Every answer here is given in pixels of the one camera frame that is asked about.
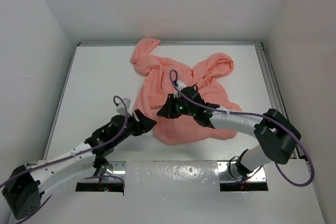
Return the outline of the salmon pink hooded jacket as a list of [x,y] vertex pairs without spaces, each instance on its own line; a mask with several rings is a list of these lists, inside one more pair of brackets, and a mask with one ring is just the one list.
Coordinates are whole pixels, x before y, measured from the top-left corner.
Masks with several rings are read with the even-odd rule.
[[193,116],[203,114],[205,109],[194,106],[184,98],[175,100],[175,104],[182,106],[186,115],[182,114],[177,119],[157,116],[157,111],[164,106],[169,94],[175,92],[169,78],[172,69],[177,71],[178,79],[188,87],[197,86],[205,102],[241,111],[241,107],[229,100],[226,90],[217,81],[233,72],[233,59],[219,52],[210,55],[194,67],[189,67],[171,58],[154,55],[152,51],[159,45],[158,39],[143,38],[136,45],[130,59],[136,72],[145,77],[133,108],[156,121],[153,135],[167,145],[182,145],[207,138],[228,140],[235,137],[237,132],[234,130],[212,129],[199,125]]

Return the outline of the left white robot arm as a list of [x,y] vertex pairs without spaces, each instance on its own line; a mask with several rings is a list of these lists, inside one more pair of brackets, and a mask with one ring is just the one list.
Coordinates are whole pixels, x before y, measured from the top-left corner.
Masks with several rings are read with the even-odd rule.
[[36,165],[16,167],[1,184],[2,195],[19,223],[35,214],[56,192],[77,181],[95,177],[107,164],[106,156],[130,136],[139,136],[154,128],[156,121],[140,110],[128,115],[115,115],[110,122],[70,151]]

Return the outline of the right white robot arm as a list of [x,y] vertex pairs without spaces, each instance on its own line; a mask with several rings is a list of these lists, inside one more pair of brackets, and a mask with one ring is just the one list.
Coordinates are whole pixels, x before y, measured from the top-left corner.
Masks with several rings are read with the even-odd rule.
[[243,151],[233,167],[229,168],[230,175],[235,179],[247,179],[255,169],[271,162],[287,164],[297,146],[294,138],[301,137],[275,109],[269,109],[262,115],[243,115],[205,102],[194,87],[185,87],[180,92],[169,94],[157,115],[167,119],[187,115],[203,127],[233,130],[254,137],[258,145]]

